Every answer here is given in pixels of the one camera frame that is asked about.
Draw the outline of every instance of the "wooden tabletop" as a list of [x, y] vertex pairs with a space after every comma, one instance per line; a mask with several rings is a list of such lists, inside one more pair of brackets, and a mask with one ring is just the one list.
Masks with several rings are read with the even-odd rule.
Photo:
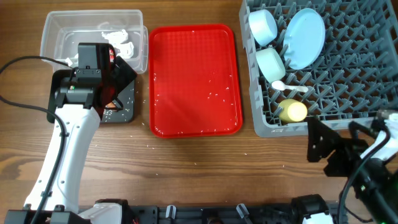
[[[0, 65], [38, 55], [50, 11], [140, 9], [149, 32], [156, 27], [222, 23], [236, 41], [244, 124], [230, 136], [161, 139], [149, 130], [148, 75], [139, 75], [136, 117], [129, 124], [101, 125], [86, 159], [80, 205], [100, 198], [125, 198], [131, 205], [259, 205], [320, 194], [334, 200], [346, 178], [325, 177], [325, 161], [307, 162], [307, 137], [260, 138], [253, 128], [249, 70], [239, 26], [242, 0], [106, 2], [3, 0], [0, 3]], [[19, 62], [0, 76], [8, 100], [47, 107], [52, 68], [40, 60]], [[21, 209], [38, 177], [53, 125], [45, 114], [0, 103], [0, 223], [7, 210]], [[398, 168], [398, 162], [391, 164]], [[367, 217], [361, 203], [348, 205]]]

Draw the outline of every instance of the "white spoon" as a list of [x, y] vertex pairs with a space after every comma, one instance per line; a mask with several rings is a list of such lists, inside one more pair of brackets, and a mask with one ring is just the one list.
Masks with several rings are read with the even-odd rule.
[[272, 82], [272, 87], [276, 90], [280, 90], [280, 91], [284, 91], [284, 90], [297, 90], [303, 93], [308, 92], [308, 87], [306, 86], [289, 86], [289, 85], [285, 85], [285, 83], [283, 83], [280, 80], [274, 81]]

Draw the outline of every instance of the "gray plastic crate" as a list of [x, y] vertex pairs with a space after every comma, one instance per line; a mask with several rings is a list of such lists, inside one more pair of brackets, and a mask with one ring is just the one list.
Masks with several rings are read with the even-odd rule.
[[[286, 84], [309, 86], [307, 93], [277, 91], [259, 70], [255, 53], [261, 47], [249, 27], [249, 13], [267, 9], [278, 36], [267, 47], [283, 55], [284, 33], [291, 18], [304, 8], [323, 18], [326, 39], [319, 58], [302, 70], [286, 66]], [[288, 98], [303, 102], [308, 116], [332, 129], [346, 129], [352, 120], [369, 126], [381, 106], [398, 103], [398, 22], [390, 0], [243, 0], [239, 11], [243, 47], [248, 56], [254, 129], [260, 137], [308, 133], [307, 123], [285, 124], [278, 104]]]

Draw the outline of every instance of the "clear plastic bin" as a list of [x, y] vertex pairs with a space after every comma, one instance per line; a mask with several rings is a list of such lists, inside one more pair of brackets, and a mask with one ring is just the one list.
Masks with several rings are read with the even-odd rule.
[[[101, 35], [126, 30], [126, 42], [134, 45], [134, 54], [124, 60], [138, 74], [147, 70], [148, 31], [143, 26], [140, 10], [84, 10], [53, 11], [45, 21], [40, 55], [65, 62], [72, 62], [80, 42], [108, 43]], [[52, 63], [53, 70], [63, 69], [62, 65]]]

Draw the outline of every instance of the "red tray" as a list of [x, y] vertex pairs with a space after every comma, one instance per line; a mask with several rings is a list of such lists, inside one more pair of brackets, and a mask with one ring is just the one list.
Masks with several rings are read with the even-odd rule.
[[222, 24], [149, 36], [150, 130], [161, 138], [233, 134], [242, 126], [234, 34]]

